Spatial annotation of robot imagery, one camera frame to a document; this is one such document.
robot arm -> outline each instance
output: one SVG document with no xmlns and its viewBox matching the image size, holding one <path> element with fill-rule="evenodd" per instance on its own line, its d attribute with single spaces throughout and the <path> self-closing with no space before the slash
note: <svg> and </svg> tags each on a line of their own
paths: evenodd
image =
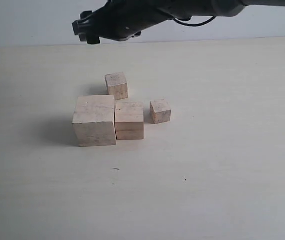
<svg viewBox="0 0 285 240">
<path fill-rule="evenodd" d="M 285 7 L 285 0 L 108 0 L 95 12 L 83 12 L 72 27 L 75 36 L 90 45 L 100 44 L 100 38 L 122 42 L 167 20 L 200 27 L 216 17 L 234 17 L 250 5 Z M 212 18 L 202 24 L 185 23 L 192 16 Z"/>
</svg>

wooden cube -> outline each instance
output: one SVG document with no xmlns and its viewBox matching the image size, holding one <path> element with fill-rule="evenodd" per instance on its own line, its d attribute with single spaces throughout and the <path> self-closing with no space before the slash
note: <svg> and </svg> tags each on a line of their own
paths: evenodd
<svg viewBox="0 0 285 240">
<path fill-rule="evenodd" d="M 123 72 L 105 76 L 108 94 L 114 95 L 115 100 L 128 98 L 128 84 Z"/>
<path fill-rule="evenodd" d="M 116 102 L 114 124 L 118 140 L 144 139 L 144 104 Z"/>
<path fill-rule="evenodd" d="M 150 102 L 150 114 L 154 124 L 161 124 L 171 120 L 172 110 L 166 99 Z"/>
<path fill-rule="evenodd" d="M 80 96 L 73 128 L 81 147 L 116 145 L 113 95 Z"/>
</svg>

white tabletop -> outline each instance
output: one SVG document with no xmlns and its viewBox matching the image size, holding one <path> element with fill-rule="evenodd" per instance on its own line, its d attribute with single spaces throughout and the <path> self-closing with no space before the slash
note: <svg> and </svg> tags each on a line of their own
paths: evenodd
<svg viewBox="0 0 285 240">
<path fill-rule="evenodd" d="M 145 140 L 77 147 L 116 72 Z M 0 240 L 39 239 L 285 240 L 285 38 L 0 48 Z"/>
</svg>

small wooden block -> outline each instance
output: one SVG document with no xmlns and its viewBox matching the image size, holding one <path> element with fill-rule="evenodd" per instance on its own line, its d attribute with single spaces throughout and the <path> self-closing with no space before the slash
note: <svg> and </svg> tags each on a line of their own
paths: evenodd
<svg viewBox="0 0 285 240">
<path fill-rule="evenodd" d="M 115 100 L 128 98 L 128 84 L 123 72 L 105 76 L 108 94 L 114 95 Z"/>
<path fill-rule="evenodd" d="M 150 102 L 150 114 L 154 124 L 166 123 L 171 120 L 172 110 L 166 99 Z"/>
<path fill-rule="evenodd" d="M 79 145 L 116 145 L 114 116 L 114 96 L 80 96 L 72 121 Z"/>
<path fill-rule="evenodd" d="M 118 140 L 144 139 L 144 104 L 116 102 L 114 124 Z"/>
</svg>

